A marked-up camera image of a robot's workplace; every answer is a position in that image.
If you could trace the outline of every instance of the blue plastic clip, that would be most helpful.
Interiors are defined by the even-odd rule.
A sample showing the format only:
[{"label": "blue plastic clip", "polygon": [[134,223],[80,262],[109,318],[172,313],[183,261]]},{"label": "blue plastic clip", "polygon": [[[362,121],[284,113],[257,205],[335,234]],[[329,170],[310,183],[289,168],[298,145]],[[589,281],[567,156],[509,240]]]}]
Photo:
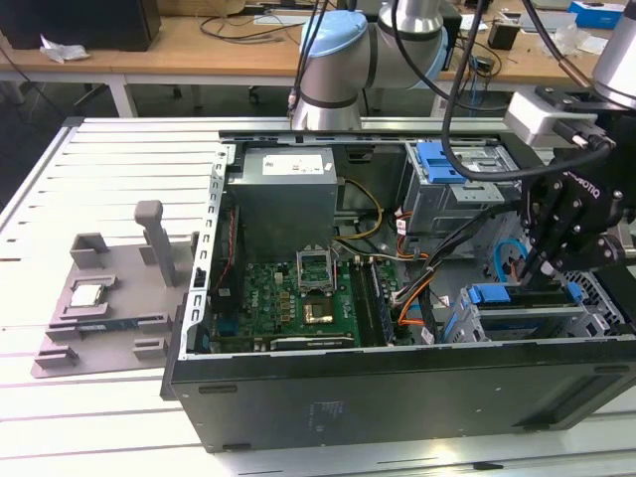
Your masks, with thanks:
[{"label": "blue plastic clip", "polygon": [[504,284],[473,285],[468,290],[473,303],[510,303],[510,295]]},{"label": "blue plastic clip", "polygon": [[418,142],[417,158],[431,184],[465,184],[467,181],[450,165],[440,141]]},{"label": "blue plastic clip", "polygon": [[569,281],[567,283],[567,291],[569,292],[569,296],[572,298],[572,300],[574,300],[574,303],[578,304],[583,301],[583,290],[581,290],[580,286],[578,286],[578,283]]}]

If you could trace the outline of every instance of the lab floor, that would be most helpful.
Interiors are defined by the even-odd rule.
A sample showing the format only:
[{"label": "lab floor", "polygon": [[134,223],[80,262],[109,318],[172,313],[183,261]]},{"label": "lab floor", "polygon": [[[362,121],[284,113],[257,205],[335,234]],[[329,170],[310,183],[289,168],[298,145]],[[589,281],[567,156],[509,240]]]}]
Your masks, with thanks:
[{"label": "lab floor", "polygon": [[[23,84],[25,102],[16,106],[0,96],[0,211],[11,199],[33,165],[49,145],[63,119],[38,98],[38,93]],[[82,84],[39,83],[39,88],[68,116],[74,115],[73,104],[84,94]],[[140,116],[284,116],[287,112],[287,87],[260,87],[259,104],[248,101],[244,86],[202,86],[203,108],[195,111],[189,86],[181,86],[182,97],[173,97],[168,85],[136,84],[132,94]],[[470,101],[467,94],[463,99]],[[500,105],[508,99],[505,93],[489,92],[484,105]],[[428,116],[433,95],[428,90],[388,89],[381,116]],[[456,114],[467,115],[457,109]],[[89,117],[113,117],[116,110],[108,92],[94,98],[84,109]]]}]

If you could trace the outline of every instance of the sticker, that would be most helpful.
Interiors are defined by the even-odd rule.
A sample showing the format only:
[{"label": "sticker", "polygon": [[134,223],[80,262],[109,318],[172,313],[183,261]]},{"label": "sticker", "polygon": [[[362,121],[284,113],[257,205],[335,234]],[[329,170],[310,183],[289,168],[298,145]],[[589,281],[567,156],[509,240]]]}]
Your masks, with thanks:
[{"label": "sticker", "polygon": [[450,308],[450,297],[443,295],[439,297],[439,303],[433,305],[433,308]]},{"label": "sticker", "polygon": [[105,325],[85,325],[78,327],[79,331],[106,331]]},{"label": "sticker", "polygon": [[397,233],[401,236],[406,235],[406,221],[404,219],[396,220]]},{"label": "sticker", "polygon": [[319,154],[271,154],[262,159],[263,176],[302,176],[324,174]]},{"label": "sticker", "polygon": [[428,328],[425,326],[421,327],[421,339],[424,340],[424,343],[427,345],[432,345],[435,343],[435,337],[428,331]]}]

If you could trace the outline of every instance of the computer case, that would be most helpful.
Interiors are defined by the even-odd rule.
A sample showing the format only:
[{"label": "computer case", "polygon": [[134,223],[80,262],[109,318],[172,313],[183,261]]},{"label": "computer case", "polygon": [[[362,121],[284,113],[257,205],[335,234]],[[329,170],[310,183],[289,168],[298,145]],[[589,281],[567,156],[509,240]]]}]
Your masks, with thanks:
[{"label": "computer case", "polygon": [[16,50],[62,45],[148,50],[159,32],[157,0],[0,0],[0,30]]}]

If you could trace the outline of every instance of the blue box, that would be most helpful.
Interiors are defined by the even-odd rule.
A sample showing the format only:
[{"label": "blue box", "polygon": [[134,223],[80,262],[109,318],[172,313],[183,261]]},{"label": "blue box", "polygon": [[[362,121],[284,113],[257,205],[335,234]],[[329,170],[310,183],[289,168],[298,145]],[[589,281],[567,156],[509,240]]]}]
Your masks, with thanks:
[{"label": "blue box", "polygon": [[600,2],[572,2],[567,9],[576,13],[576,26],[580,28],[601,28],[613,30],[623,15],[625,5]]}]

